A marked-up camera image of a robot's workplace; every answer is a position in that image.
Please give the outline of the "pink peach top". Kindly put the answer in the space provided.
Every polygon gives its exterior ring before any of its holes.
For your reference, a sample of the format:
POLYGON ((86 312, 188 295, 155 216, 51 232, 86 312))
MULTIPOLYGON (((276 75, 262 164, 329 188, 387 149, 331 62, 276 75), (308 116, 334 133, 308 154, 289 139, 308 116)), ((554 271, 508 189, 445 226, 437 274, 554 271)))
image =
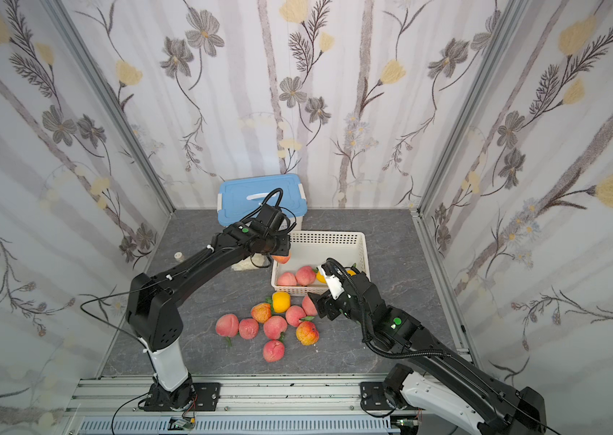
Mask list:
POLYGON ((296 275, 291 272, 286 272, 276 279, 276 285, 280 287, 297 286, 296 275))

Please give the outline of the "orange pink peach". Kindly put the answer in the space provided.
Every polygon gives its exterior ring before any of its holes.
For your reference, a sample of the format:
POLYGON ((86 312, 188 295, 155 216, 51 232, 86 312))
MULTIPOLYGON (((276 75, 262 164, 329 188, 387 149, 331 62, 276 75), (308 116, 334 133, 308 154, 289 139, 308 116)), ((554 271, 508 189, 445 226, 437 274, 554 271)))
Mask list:
POLYGON ((273 260, 279 264, 287 264, 290 261, 290 256, 273 256, 273 260))

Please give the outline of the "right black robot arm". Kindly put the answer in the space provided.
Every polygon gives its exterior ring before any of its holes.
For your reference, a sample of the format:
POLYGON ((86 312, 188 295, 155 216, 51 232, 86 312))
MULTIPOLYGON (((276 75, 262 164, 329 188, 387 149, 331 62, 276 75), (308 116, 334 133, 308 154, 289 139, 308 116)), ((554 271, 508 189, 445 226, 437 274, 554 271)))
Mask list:
POLYGON ((368 276, 328 258, 328 291, 309 297, 321 318, 359 324, 364 345, 395 361, 384 396, 396 409, 429 411, 469 434, 544 434, 544 398, 493 378, 438 340, 415 317, 384 302, 368 276))

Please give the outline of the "orange red peach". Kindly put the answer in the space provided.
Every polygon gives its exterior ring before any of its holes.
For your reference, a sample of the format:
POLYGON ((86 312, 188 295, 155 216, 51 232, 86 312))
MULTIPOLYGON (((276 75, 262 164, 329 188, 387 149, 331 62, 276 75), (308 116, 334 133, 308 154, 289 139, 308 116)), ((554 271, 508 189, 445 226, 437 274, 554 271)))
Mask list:
POLYGON ((314 345, 320 338, 319 331, 313 322, 302 322, 296 329, 297 340, 304 346, 314 345))

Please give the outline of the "pink peach second row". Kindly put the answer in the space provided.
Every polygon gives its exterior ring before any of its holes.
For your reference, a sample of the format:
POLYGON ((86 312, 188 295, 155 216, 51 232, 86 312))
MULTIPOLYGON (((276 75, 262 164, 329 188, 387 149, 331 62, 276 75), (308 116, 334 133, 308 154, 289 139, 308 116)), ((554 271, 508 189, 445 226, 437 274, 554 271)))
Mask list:
POLYGON ((317 272, 312 266, 303 266, 297 270, 296 280, 299 286, 311 286, 317 280, 317 272))

